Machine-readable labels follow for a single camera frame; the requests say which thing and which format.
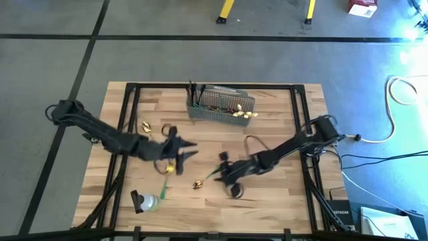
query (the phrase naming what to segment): yellow bollard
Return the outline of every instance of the yellow bollard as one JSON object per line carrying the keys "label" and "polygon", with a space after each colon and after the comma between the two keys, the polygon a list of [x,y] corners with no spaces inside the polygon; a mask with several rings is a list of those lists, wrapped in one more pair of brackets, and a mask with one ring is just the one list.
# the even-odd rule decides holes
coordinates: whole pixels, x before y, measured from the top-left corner
{"label": "yellow bollard", "polygon": [[220,16],[217,18],[217,24],[226,24],[227,16],[229,15],[230,10],[232,9],[233,2],[235,2],[235,0],[225,0],[223,8],[220,12]]}
{"label": "yellow bollard", "polygon": [[312,16],[315,10],[315,0],[309,0],[308,16],[306,17],[305,24],[312,24]]}

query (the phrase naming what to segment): gray floor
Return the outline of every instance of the gray floor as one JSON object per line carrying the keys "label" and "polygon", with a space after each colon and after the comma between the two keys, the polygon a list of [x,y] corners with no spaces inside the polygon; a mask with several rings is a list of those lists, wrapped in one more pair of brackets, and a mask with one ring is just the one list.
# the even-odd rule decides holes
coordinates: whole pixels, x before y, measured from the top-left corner
{"label": "gray floor", "polygon": [[[406,0],[392,1],[380,1],[371,19],[348,15],[345,0],[319,1],[314,23],[306,27],[301,22],[307,1],[237,0],[228,24],[215,25],[221,1],[111,0],[100,34],[403,37],[417,20],[407,11]],[[0,33],[90,34],[101,4],[2,0]],[[0,236],[19,229],[56,131],[44,108],[67,98],[87,43],[0,39]],[[321,83],[329,113],[343,133],[381,139],[390,131],[384,83],[390,75],[426,74],[417,62],[401,63],[402,52],[421,48],[426,50],[421,44],[102,40],[96,42],[78,100],[100,114],[107,83],[113,80]],[[343,141],[341,154],[391,156],[426,150],[423,107],[391,106],[398,126],[391,141]],[[32,232],[70,227],[90,152],[81,133],[77,128],[66,131]],[[344,159],[344,165],[362,162]],[[428,215],[428,189],[419,186],[426,167],[424,158],[412,158],[346,173],[391,203]],[[352,202],[387,206],[351,183],[346,189]]]}

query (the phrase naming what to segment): metal wire basket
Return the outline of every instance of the metal wire basket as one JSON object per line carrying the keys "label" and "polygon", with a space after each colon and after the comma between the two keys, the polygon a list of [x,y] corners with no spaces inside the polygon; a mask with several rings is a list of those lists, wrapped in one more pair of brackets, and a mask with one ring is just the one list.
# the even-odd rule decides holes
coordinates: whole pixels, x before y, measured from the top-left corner
{"label": "metal wire basket", "polygon": [[239,127],[248,126],[251,117],[244,118],[243,116],[234,116],[233,113],[227,110],[237,110],[238,104],[242,106],[242,111],[253,112],[254,98],[248,96],[248,93],[243,90],[236,90],[222,86],[213,86],[206,84],[201,95],[201,84],[196,86],[195,99],[187,97],[187,112],[189,118],[195,120],[215,121]]}

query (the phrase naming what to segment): red box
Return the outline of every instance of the red box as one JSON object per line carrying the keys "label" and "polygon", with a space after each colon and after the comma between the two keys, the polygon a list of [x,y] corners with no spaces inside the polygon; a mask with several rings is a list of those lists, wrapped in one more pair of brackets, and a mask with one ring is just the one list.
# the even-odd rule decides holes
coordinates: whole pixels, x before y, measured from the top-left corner
{"label": "red box", "polygon": [[371,17],[377,10],[377,0],[349,0],[349,14]]}

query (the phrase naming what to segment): black cable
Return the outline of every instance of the black cable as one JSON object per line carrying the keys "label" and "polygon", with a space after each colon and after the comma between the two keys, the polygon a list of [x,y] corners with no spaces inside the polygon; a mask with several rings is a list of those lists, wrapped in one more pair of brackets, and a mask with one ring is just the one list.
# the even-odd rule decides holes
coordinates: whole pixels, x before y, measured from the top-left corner
{"label": "black cable", "polygon": [[49,116],[49,114],[47,112],[50,110],[50,108],[56,107],[56,106],[57,106],[57,104],[51,104],[45,109],[45,116],[50,122],[52,122],[52,116]]}
{"label": "black cable", "polygon": [[158,166],[158,164],[157,164],[157,161],[159,161],[159,160],[154,160],[154,161],[153,161],[153,167],[154,167],[154,169],[155,169],[159,174],[162,174],[162,175],[167,174],[167,173],[168,173],[168,171],[167,171],[167,170],[165,170],[165,171],[161,171],[161,169],[159,168],[159,166]]}
{"label": "black cable", "polygon": [[315,163],[319,164],[319,162],[320,162],[320,156],[319,155],[315,155],[314,157],[316,158]]}
{"label": "black cable", "polygon": [[331,153],[331,154],[337,156],[337,158],[339,160],[339,164],[340,164],[340,170],[342,170],[342,158],[340,157],[339,151],[337,150],[336,146],[333,145],[332,147],[334,148],[334,150],[336,152],[331,151],[331,150],[324,150],[324,152]]}
{"label": "black cable", "polygon": [[339,150],[337,149],[337,147],[335,145],[332,146],[334,148],[334,150],[336,151],[336,156],[339,158],[339,164],[340,164],[340,170],[343,170],[343,161],[342,161],[342,157],[340,156]]}
{"label": "black cable", "polygon": [[376,224],[369,218],[369,217],[367,217],[366,215],[363,215],[362,213],[359,213],[359,212],[357,212],[357,211],[355,211],[353,208],[351,208],[351,210],[352,211],[354,211],[354,212],[356,212],[357,214],[360,214],[361,216],[363,216],[363,217],[365,217],[365,218],[367,218],[368,220],[370,220],[370,222],[373,224],[373,226],[384,236],[384,237],[386,237],[386,235],[376,226]]}
{"label": "black cable", "polygon": [[259,138],[259,137],[257,137],[257,136],[253,136],[253,135],[248,135],[248,136],[246,136],[245,137],[245,139],[243,140],[243,146],[244,146],[244,148],[245,148],[245,152],[246,152],[246,154],[247,154],[247,157],[249,157],[250,156],[250,154],[249,154],[249,148],[248,148],[248,138],[253,138],[253,139],[255,139],[255,140],[257,140],[261,145],[263,145],[263,147],[266,149],[266,150],[270,150],[270,148]]}
{"label": "black cable", "polygon": [[428,156],[428,151],[419,151],[416,153],[410,153],[410,154],[405,154],[405,155],[398,155],[398,156],[393,156],[393,157],[387,157],[387,158],[381,158],[381,157],[365,157],[365,156],[358,156],[358,155],[343,155],[342,157],[357,157],[357,158],[363,158],[363,159],[376,159],[376,160],[380,160],[380,161],[376,161],[373,163],[363,163],[360,165],[355,165],[352,167],[344,167],[343,169],[352,169],[352,168],[357,168],[357,167],[363,167],[365,165],[374,165],[374,164],[379,164],[382,163],[384,161],[391,161],[391,160],[395,160],[395,159],[404,159],[404,158],[408,158],[408,157],[425,157]]}
{"label": "black cable", "polygon": [[169,136],[169,133],[167,133],[167,134],[164,133],[164,130],[165,130],[166,127],[171,128],[172,125],[171,124],[165,124],[165,125],[163,125],[162,129],[160,130],[160,132],[162,133],[162,135],[164,137],[168,137]]}
{"label": "black cable", "polygon": [[392,156],[392,157],[367,157],[367,156],[360,156],[360,155],[351,155],[351,154],[345,154],[342,156],[343,157],[358,157],[358,158],[363,158],[363,159],[377,159],[377,160],[384,160],[384,159],[398,159],[401,157],[406,157],[409,155],[417,155],[417,154],[422,154],[422,153],[428,153],[428,151],[418,151],[416,153],[409,153],[409,154],[404,154],[404,155],[397,155],[397,156]]}

